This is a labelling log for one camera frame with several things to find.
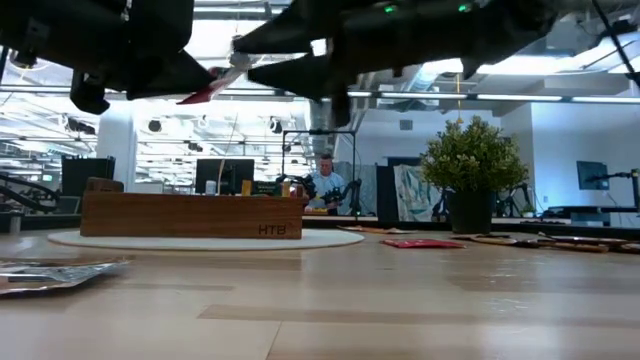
wooden box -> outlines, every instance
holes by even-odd
[[[124,192],[124,184],[119,181],[90,177],[85,191]]]
[[[302,238],[293,198],[88,191],[82,207],[83,236]]]

black plant pot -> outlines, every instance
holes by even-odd
[[[456,234],[489,234],[494,194],[490,191],[447,192],[451,226]]]

man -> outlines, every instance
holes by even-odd
[[[331,192],[334,188],[339,188],[340,191],[344,191],[345,182],[342,176],[333,172],[333,158],[329,154],[324,154],[318,161],[318,168],[320,171],[312,174],[313,183],[316,185],[317,197],[321,197]],[[309,209],[327,209],[329,215],[338,215],[339,203],[333,202],[326,204],[322,199],[311,199]]]

computer monitor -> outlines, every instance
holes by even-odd
[[[90,177],[113,180],[116,160],[106,159],[62,159],[62,195],[83,196]]]
[[[596,179],[607,174],[607,165],[603,163],[578,161],[580,190],[609,190],[609,179]]]
[[[204,194],[208,180],[218,182],[221,159],[198,159],[196,164],[196,193]],[[220,179],[220,193],[235,195],[242,192],[242,181],[253,181],[253,159],[227,159]]]

green plant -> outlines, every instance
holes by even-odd
[[[516,142],[479,116],[464,130],[447,121],[422,154],[422,172],[427,182],[455,191],[500,191],[527,179]]]
[[[533,205],[527,203],[527,204],[524,204],[524,206],[522,207],[522,212],[523,213],[527,213],[527,212],[535,213],[536,209],[533,207]]]

